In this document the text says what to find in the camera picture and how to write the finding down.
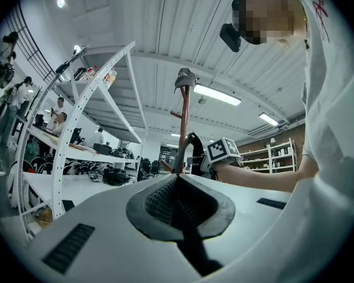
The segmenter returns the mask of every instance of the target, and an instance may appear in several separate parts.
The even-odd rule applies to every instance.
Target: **box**
[[[206,156],[209,164],[226,159],[227,157],[241,157],[235,142],[226,137],[222,137],[221,139],[209,144],[207,146]]]

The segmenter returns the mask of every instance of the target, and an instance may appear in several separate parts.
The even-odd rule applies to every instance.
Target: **copper pipe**
[[[182,148],[183,142],[186,139],[186,131],[188,128],[188,113],[189,113],[189,101],[190,101],[190,86],[185,86],[185,97],[186,100],[183,100],[182,107],[182,118],[181,118],[181,130],[179,137],[179,150]],[[181,163],[181,167],[178,173],[182,173],[183,162]]]
[[[173,115],[175,117],[178,117],[179,119],[182,119],[182,115],[181,114],[175,113],[173,111],[171,111],[171,115]]]
[[[170,165],[167,164],[166,161],[164,161],[163,159],[159,161],[159,163],[169,172],[173,173],[173,169],[171,168]]]
[[[179,89],[181,90],[183,100],[186,101],[186,94],[185,94],[185,91],[183,90],[183,87],[180,87]]]

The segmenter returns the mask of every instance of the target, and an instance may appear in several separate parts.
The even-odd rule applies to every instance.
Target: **human arm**
[[[214,163],[212,168],[217,171],[218,180],[221,182],[283,192],[292,192],[299,180],[313,177],[319,170],[317,163],[308,155],[303,155],[297,172],[265,174],[230,166],[223,162]]]
[[[58,124],[56,121],[53,123],[53,128],[51,129],[52,133],[59,136],[63,131],[63,124]]]

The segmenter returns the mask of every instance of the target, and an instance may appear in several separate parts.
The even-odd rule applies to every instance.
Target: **brick wall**
[[[295,140],[297,161],[298,161],[298,165],[300,165],[301,154],[303,152],[303,146],[304,146],[305,131],[306,131],[306,125],[302,124],[296,128],[292,128],[290,130],[282,132],[281,134],[274,136],[276,143],[273,145],[275,146],[277,144],[287,143],[289,139]],[[245,153],[249,151],[256,151],[256,150],[263,149],[264,144],[270,144],[270,139],[271,137],[264,140],[255,141],[254,143],[239,146],[238,150],[240,153]]]

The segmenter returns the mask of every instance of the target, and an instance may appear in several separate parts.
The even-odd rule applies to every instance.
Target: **curved white frame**
[[[91,95],[94,93],[96,88],[98,87],[104,97],[104,99],[113,107],[113,111],[119,116],[123,124],[129,129],[131,133],[133,133],[136,138],[140,141],[141,139],[137,136],[135,133],[134,129],[131,127],[131,125],[127,122],[123,114],[120,112],[118,106],[114,102],[114,100],[111,98],[108,90],[106,87],[103,85],[102,80],[104,76],[116,65],[116,63],[123,58],[125,55],[127,55],[127,60],[129,61],[129,70],[131,74],[131,80],[134,86],[134,90],[136,93],[136,98],[139,100],[139,95],[137,93],[137,88],[135,81],[133,80],[133,71],[132,71],[132,65],[131,65],[131,60],[130,60],[130,55],[128,54],[135,46],[135,42],[133,41],[129,45],[125,46],[122,48],[119,52],[117,52],[111,59],[108,60],[108,62],[105,63],[105,65],[102,67],[102,69],[96,74],[94,80],[90,83],[87,84],[83,92],[79,95],[78,100],[76,101],[74,108],[67,118],[67,121],[64,124],[63,132],[60,136],[59,143],[56,149],[55,153],[55,158],[54,158],[54,164],[53,164],[53,172],[52,172],[52,177],[53,177],[53,191],[52,191],[52,197],[51,200],[48,200],[46,202],[43,202],[40,205],[35,206],[34,208],[24,211],[24,194],[23,194],[23,179],[22,179],[22,163],[24,160],[24,153],[25,153],[25,148],[26,148],[26,143],[28,140],[29,135],[31,134],[31,127],[34,122],[35,116],[40,109],[42,102],[47,98],[48,93],[50,90],[53,89],[54,85],[57,83],[57,80],[59,79],[61,73],[55,75],[53,80],[49,83],[48,87],[46,90],[43,92],[41,98],[38,100],[38,103],[34,108],[31,110],[29,118],[27,123],[24,124],[24,128],[22,129],[22,133],[19,138],[19,143],[18,143],[18,150],[16,153],[16,160],[18,161],[17,163],[17,170],[15,175],[15,187],[17,187],[17,201],[18,201],[18,211],[21,219],[21,223],[23,225],[25,234],[27,238],[29,239],[28,231],[29,229],[29,224],[27,222],[26,217],[24,217],[26,214],[31,213],[45,205],[51,204],[51,209],[53,212],[53,219],[58,218],[63,214],[63,208],[61,204],[61,187],[62,187],[62,180],[63,180],[63,168],[65,164],[65,159],[66,159],[66,153],[68,146],[70,144],[70,139],[73,133],[73,130],[76,127],[77,120],[83,113],[83,110],[89,101],[89,98]],[[140,110],[141,105],[140,101],[138,101],[138,105]]]

